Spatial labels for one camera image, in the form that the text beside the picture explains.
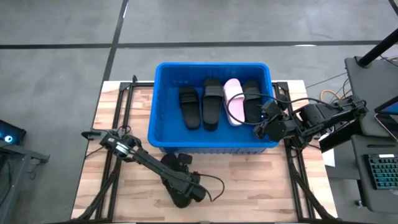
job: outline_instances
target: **floor tile line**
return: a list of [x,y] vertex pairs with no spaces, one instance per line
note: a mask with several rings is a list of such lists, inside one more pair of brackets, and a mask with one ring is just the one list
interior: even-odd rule
[[250,42],[158,42],[112,44],[0,45],[0,49],[163,49],[184,47],[319,47],[376,45],[381,40],[250,41]]
[[122,6],[119,12],[118,24],[116,25],[116,29],[114,31],[113,40],[111,50],[109,51],[108,60],[106,61],[104,75],[102,77],[102,81],[108,81],[111,76],[114,56],[116,55],[116,44],[119,42],[120,33],[122,31],[124,16],[126,15],[127,6],[129,4],[129,0],[123,0]]
[[388,0],[388,2],[390,3],[392,9],[394,10],[394,12],[396,12],[397,16],[398,16],[398,6],[397,3],[394,0]]

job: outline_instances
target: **white paper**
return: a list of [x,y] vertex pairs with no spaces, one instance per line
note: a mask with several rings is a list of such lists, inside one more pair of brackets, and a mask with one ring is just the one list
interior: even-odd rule
[[[319,140],[324,139],[328,135],[329,134],[322,135]],[[336,164],[335,164],[335,149],[330,149],[330,150],[322,153],[322,158],[323,158],[323,163],[325,163],[326,166],[336,167]]]

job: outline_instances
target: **black equipment stand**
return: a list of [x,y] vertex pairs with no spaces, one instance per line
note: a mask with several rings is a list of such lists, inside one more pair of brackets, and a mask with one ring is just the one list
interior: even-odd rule
[[[121,125],[121,128],[124,129],[124,132],[126,132],[127,125],[129,123],[129,115],[130,115],[132,94],[133,94],[134,88],[135,87],[148,87],[148,86],[154,86],[154,82],[139,82],[135,75],[132,77],[132,82],[121,82],[120,83],[118,100],[116,102],[116,108],[115,108],[114,117],[113,117],[112,129],[117,129],[119,126],[120,110],[121,110],[124,92],[128,91],[127,102],[126,102],[126,107],[124,110],[124,117],[123,117],[123,123]],[[100,136],[100,135],[101,135],[101,133],[97,133],[95,131],[82,133],[82,136],[84,136],[88,139],[90,139],[90,136]],[[101,189],[100,189],[98,195],[95,197],[95,199],[90,204],[90,206],[89,206],[90,209],[88,209],[79,218],[70,220],[66,223],[112,223],[113,214],[114,214],[114,206],[116,203],[116,196],[117,196],[117,191],[118,191],[121,163],[122,163],[122,160],[120,158],[117,158],[116,163],[113,167],[113,170],[109,174],[110,168],[111,168],[112,157],[113,157],[113,153],[111,151],[108,151],[107,155],[106,155],[106,159],[105,159],[103,178],[101,181]],[[103,218],[102,212],[103,212],[103,205],[104,205],[104,196],[106,195],[106,193],[109,190],[109,188],[111,187],[111,185],[112,185],[112,188],[111,188],[111,196],[109,199],[108,212],[106,214],[106,218]],[[96,210],[95,218],[90,219],[95,210]]]
[[18,192],[21,188],[21,181],[24,174],[28,171],[30,160],[37,159],[43,164],[49,161],[50,156],[24,149],[21,146],[9,144],[2,140],[0,140],[0,155],[0,171],[2,168],[6,169],[7,160],[12,163],[12,182],[7,183],[11,184],[11,188],[0,207],[0,223],[10,223],[11,213],[14,210]]
[[329,134],[320,141],[322,151],[351,140],[354,134],[388,138],[389,135],[374,119],[374,109],[398,95],[398,64],[387,60],[376,60],[398,42],[398,29],[377,44],[363,57],[346,58],[345,65],[353,95],[366,100],[368,113],[345,128]]
[[[289,86],[288,86],[287,82],[272,83],[272,87],[275,90],[276,98],[278,98],[280,96],[280,91],[282,90],[284,92],[284,95],[287,97],[287,100],[291,101]],[[292,105],[289,105],[287,109],[288,109],[289,113],[293,112]],[[299,218],[303,218],[303,210],[302,210],[301,201],[300,201],[299,189],[297,188],[297,182],[292,177],[292,174],[290,173],[290,170],[293,168],[292,166],[294,166],[293,159],[292,159],[292,150],[290,149],[290,144],[288,143],[287,140],[284,140],[284,144],[285,144],[285,150],[286,150],[287,165],[289,167],[290,183],[292,185],[292,191],[293,191],[294,205],[295,205],[295,209],[296,209],[297,218],[299,219]],[[308,186],[307,172],[305,171],[304,158],[303,158],[302,154],[299,154],[297,156],[297,162],[298,162],[298,166],[300,168],[300,175],[302,176],[305,185]],[[305,202],[307,204],[308,216],[310,218],[315,218],[315,213],[313,211],[312,203],[309,201],[309,199],[307,197],[305,197]]]

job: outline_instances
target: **blue led light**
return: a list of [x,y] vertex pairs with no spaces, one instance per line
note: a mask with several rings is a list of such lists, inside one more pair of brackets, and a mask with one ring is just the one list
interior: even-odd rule
[[5,140],[6,142],[10,143],[10,142],[12,141],[12,137],[11,137],[11,136],[6,136],[6,137],[4,138],[4,140]]

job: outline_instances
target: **gray concrete floor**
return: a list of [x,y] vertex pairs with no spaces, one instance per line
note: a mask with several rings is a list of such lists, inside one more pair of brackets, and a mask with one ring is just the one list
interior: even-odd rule
[[[110,44],[122,0],[0,0],[0,45]],[[387,0],[130,0],[120,43],[381,40],[398,16]],[[118,49],[110,80],[153,80],[165,61],[263,62],[272,79],[306,85],[345,72],[370,45]],[[0,119],[27,130],[25,147],[51,154],[26,177],[14,223],[68,220],[109,49],[0,50]],[[385,57],[398,55],[391,48]],[[309,88],[318,98],[346,76]],[[397,223],[354,205],[355,182],[330,179],[340,218]]]

